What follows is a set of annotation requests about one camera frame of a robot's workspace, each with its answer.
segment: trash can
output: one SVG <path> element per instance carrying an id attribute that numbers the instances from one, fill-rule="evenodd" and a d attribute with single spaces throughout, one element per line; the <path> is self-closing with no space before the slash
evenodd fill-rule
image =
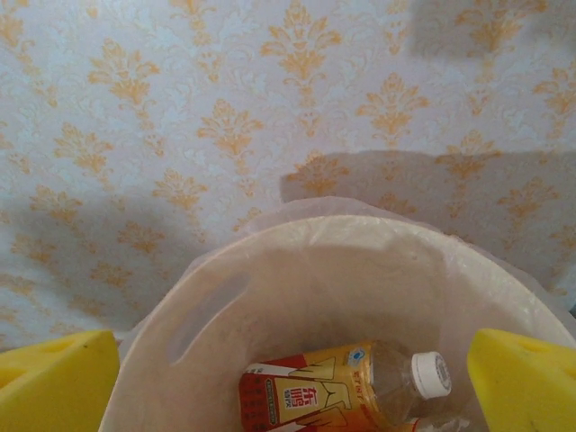
<path id="1" fill-rule="evenodd" d="M 358 214 L 283 223 L 210 254 L 177 283 L 130 346 L 100 430 L 241 431 L 247 365 L 368 338 L 441 352 L 454 380 L 446 408 L 477 416 L 465 369 L 475 331 L 576 347 L 572 318 L 551 308 L 428 227 Z"/>

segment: damask wallpaper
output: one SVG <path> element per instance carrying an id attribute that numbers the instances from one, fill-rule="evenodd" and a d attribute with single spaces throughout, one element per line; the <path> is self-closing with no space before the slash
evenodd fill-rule
<path id="1" fill-rule="evenodd" d="M 0 344 L 130 329 L 281 202 L 425 221 L 576 303 L 576 3 L 1 0 Z"/>

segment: white plastic bag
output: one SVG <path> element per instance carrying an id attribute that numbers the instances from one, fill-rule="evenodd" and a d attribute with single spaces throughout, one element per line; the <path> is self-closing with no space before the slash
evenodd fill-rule
<path id="1" fill-rule="evenodd" d="M 102 431 L 241 430 L 246 365 L 365 338 L 440 351 L 451 410 L 480 415 L 465 369 L 474 332 L 576 347 L 536 281 L 426 225 L 344 198 L 291 202 L 195 260 L 126 349 Z"/>

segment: plastic bag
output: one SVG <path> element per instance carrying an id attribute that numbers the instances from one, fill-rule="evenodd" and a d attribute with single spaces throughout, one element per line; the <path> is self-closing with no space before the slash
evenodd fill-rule
<path id="1" fill-rule="evenodd" d="M 356 200 L 291 202 L 239 238 L 194 260 L 133 345 L 123 343 L 102 431 L 240 430 L 246 365 L 364 338 L 437 349 L 454 390 L 445 407 L 423 410 L 478 418 L 465 369 L 478 328 L 576 347 L 576 323 L 533 278 Z"/>

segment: wallpaper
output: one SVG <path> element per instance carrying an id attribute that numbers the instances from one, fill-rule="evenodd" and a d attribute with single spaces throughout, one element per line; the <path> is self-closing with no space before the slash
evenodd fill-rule
<path id="1" fill-rule="evenodd" d="M 576 4 L 0 0 L 0 344 L 119 335 L 282 202 L 355 197 L 576 303 Z"/>

